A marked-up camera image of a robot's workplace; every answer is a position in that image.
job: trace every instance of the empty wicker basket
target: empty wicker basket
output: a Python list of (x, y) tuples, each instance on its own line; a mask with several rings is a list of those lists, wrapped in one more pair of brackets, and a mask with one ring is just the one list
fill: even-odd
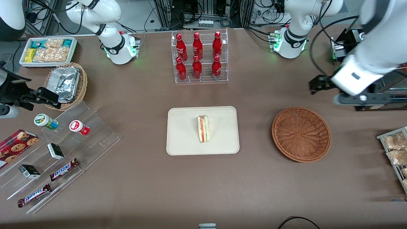
[[(83, 98), (85, 97), (85, 93), (86, 93), (86, 86), (88, 85), (88, 77), (86, 75), (86, 72), (83, 70), (83, 68), (77, 64), (77, 63), (68, 63), (68, 64), (64, 64), (61, 66), (58, 66), (57, 68), (67, 68), (67, 67), (76, 67), (80, 70), (80, 76), (79, 76), (79, 83), (78, 83), (78, 89), (75, 95), (75, 100), (72, 103), (62, 103), (61, 104), (61, 109), (56, 109), (50, 105), (46, 105), (48, 108), (50, 109), (54, 109), (54, 110), (60, 110), (60, 111), (65, 111), (67, 110), (69, 107), (73, 106), (74, 104), (80, 102), (83, 100)], [(44, 87), (46, 87), (48, 85), (48, 81), (50, 79), (50, 75), (51, 72), (48, 74), (48, 77), (45, 80), (44, 83)]]
[(331, 145), (326, 122), (314, 111), (303, 107), (281, 111), (273, 121), (271, 134), (278, 149), (298, 162), (321, 159)]

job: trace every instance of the snickers bar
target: snickers bar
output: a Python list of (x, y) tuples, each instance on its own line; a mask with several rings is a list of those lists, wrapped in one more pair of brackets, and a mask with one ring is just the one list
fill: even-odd
[(47, 192), (51, 192), (51, 187), (50, 184), (46, 184), (43, 188), (39, 189), (38, 191), (32, 193), (31, 195), (29, 195), (28, 197), (24, 198), (24, 199), (20, 199), (17, 203), (18, 207), (24, 207), (25, 205), (27, 205), (30, 201), (38, 198), (39, 196), (41, 196), (44, 193)]
[(76, 158), (74, 158), (72, 161), (70, 161), (64, 167), (60, 168), (54, 174), (50, 175), (51, 182), (59, 179), (60, 177), (62, 177), (64, 174), (66, 174), (69, 170), (73, 169), (77, 165), (79, 165), (79, 162), (78, 162), (78, 160)]

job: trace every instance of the aluminum foil package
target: aluminum foil package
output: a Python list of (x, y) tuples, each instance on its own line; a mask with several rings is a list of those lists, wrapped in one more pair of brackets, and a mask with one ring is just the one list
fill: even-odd
[(47, 89), (59, 95), (58, 102), (72, 103), (78, 88), (80, 71), (75, 67), (57, 68), (51, 72)]

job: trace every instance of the red bottle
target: red bottle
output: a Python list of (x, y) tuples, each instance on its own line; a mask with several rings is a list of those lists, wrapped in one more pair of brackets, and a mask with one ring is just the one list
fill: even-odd
[(186, 45), (182, 40), (181, 34), (175, 36), (177, 38), (177, 53), (178, 56), (182, 58), (182, 61), (188, 60), (188, 55), (186, 54)]
[(177, 57), (175, 60), (177, 61), (175, 68), (177, 69), (179, 80), (186, 81), (186, 68), (181, 57)]
[(202, 64), (199, 61), (199, 56), (194, 56), (194, 63), (192, 64), (192, 68), (194, 69), (194, 77), (196, 79), (201, 79), (202, 77)]
[(215, 32), (215, 40), (213, 40), (212, 49), (213, 49), (213, 58), (215, 58), (216, 55), (221, 56), (222, 40), (221, 40), (221, 32), (219, 32), (219, 31)]
[(192, 47), (194, 49), (194, 55), (198, 55), (199, 59), (201, 60), (204, 56), (204, 51), (202, 48), (202, 41), (199, 38), (199, 33), (196, 32), (194, 33), (194, 43), (192, 44)]
[(214, 80), (219, 80), (219, 78), (221, 77), (221, 68), (222, 68), (222, 64), (219, 62), (220, 60), (219, 55), (216, 55), (214, 60), (215, 61), (212, 64), (212, 78)]

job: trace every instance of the red cookie box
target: red cookie box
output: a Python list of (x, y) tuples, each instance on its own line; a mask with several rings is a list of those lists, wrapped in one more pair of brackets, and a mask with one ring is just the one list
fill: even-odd
[(6, 138), (0, 143), (0, 169), (38, 141), (39, 139), (35, 134), (25, 130), (17, 130)]

